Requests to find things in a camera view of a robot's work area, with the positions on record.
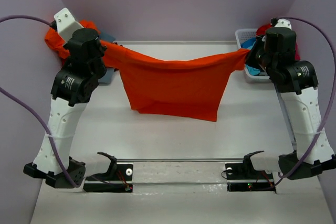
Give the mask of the orange t shirt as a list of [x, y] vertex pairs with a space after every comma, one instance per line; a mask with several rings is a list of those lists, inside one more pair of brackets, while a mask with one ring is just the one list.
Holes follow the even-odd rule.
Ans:
[[103, 42], [118, 69], [132, 110], [217, 121], [218, 108], [232, 72], [243, 70], [247, 49], [188, 61], [164, 61]]

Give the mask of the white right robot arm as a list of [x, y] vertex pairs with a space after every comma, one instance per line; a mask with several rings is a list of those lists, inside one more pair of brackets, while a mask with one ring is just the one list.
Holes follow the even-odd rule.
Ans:
[[258, 151], [245, 155], [241, 171], [253, 178], [260, 171], [278, 172], [290, 180], [314, 177], [335, 168], [335, 152], [324, 131], [318, 105], [318, 79], [314, 66], [297, 61], [296, 33], [290, 28], [266, 30], [265, 43], [256, 54], [277, 88], [296, 140], [290, 154]]

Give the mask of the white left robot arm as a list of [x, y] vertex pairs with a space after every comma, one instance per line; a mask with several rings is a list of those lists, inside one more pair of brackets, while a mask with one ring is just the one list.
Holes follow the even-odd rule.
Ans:
[[106, 74], [102, 60], [106, 48], [93, 28], [74, 31], [64, 48], [70, 55], [52, 85], [45, 136], [37, 156], [23, 172], [44, 179], [53, 188], [76, 188], [86, 168], [83, 162], [70, 157], [70, 149], [79, 119], [99, 79]]

